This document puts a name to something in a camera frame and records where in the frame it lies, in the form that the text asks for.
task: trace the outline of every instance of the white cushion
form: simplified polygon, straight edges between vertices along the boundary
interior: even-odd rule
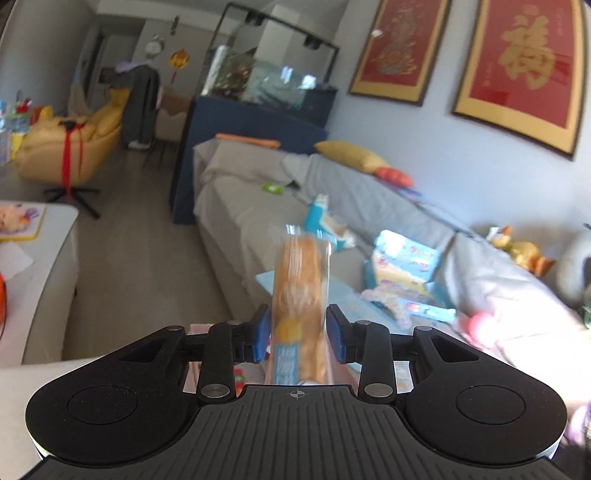
[[[458,235],[436,280],[447,286],[451,300],[466,315],[496,315],[499,342],[584,331],[575,312],[546,285],[487,242]]]

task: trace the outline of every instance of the chinese character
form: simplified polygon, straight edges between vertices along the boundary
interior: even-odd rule
[[[537,90],[548,83],[556,63],[554,52],[546,47],[550,21],[538,15],[540,12],[535,5],[526,5],[523,12],[525,15],[515,16],[513,26],[516,28],[504,32],[501,37],[509,42],[509,46],[499,59],[499,64],[505,67],[511,80],[525,74],[528,88]],[[536,18],[530,22],[526,15]]]

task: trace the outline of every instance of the red ribbon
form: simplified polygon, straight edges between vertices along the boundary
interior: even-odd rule
[[[72,132],[78,130],[80,135],[80,161],[78,163],[78,176],[82,175],[82,161],[84,159],[84,142],[82,141],[82,129],[86,124],[76,124],[72,130],[66,128],[64,140],[64,157],[61,164],[61,184],[66,189],[68,198],[72,198]]]

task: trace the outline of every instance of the bread loaf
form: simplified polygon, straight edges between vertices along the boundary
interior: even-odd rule
[[[293,236],[281,250],[272,308],[273,383],[327,381],[325,257],[309,236]]]

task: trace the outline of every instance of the aquarium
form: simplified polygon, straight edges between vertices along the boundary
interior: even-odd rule
[[[337,89],[290,66],[218,47],[207,62],[202,95],[217,96],[280,111],[324,128]]]

